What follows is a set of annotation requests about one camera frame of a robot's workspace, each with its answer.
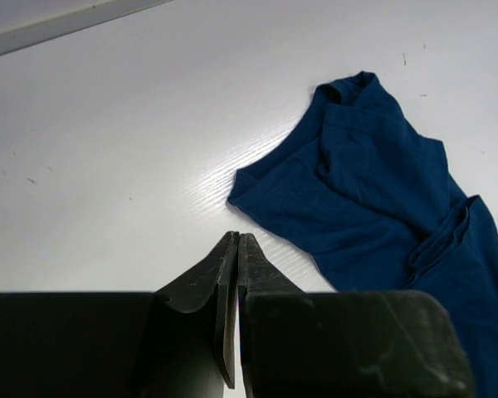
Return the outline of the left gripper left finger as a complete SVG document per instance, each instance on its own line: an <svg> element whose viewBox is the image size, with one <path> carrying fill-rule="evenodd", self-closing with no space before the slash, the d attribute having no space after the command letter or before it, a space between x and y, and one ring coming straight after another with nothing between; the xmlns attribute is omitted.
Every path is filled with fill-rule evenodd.
<svg viewBox="0 0 498 398"><path fill-rule="evenodd" d="M155 292L0 293L0 397L220 397L239 235Z"/></svg>

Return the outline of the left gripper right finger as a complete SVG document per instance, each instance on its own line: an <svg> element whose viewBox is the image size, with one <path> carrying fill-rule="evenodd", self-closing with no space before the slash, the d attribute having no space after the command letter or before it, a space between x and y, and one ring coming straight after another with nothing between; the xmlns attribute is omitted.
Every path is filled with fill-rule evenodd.
<svg viewBox="0 0 498 398"><path fill-rule="evenodd" d="M242 375L250 397L472 397L445 308L416 290L306 293L238 246Z"/></svg>

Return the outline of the blue t shirt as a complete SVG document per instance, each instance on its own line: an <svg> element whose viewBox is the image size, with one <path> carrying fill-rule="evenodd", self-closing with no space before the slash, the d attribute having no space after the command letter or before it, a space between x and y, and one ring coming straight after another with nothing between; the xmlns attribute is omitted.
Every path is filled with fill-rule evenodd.
<svg viewBox="0 0 498 398"><path fill-rule="evenodd" d="M479 397L498 397L498 231L375 74L316 88L287 138L228 197L312 256L338 291L416 289L449 312Z"/></svg>

